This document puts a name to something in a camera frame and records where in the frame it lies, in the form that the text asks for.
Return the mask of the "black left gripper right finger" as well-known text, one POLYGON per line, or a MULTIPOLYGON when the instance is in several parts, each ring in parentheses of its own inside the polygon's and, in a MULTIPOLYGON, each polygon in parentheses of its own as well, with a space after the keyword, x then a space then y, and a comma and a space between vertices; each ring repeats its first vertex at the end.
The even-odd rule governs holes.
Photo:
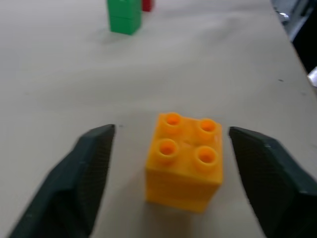
POLYGON ((243 188, 268 238, 317 236, 317 182, 276 139, 232 126, 229 137, 243 188))

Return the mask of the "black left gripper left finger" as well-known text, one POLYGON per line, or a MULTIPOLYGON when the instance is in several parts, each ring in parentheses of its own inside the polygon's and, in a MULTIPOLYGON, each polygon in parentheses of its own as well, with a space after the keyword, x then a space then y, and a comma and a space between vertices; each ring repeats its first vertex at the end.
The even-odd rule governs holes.
POLYGON ((82 134, 48 173, 10 238, 88 238, 106 187, 115 125, 82 134))

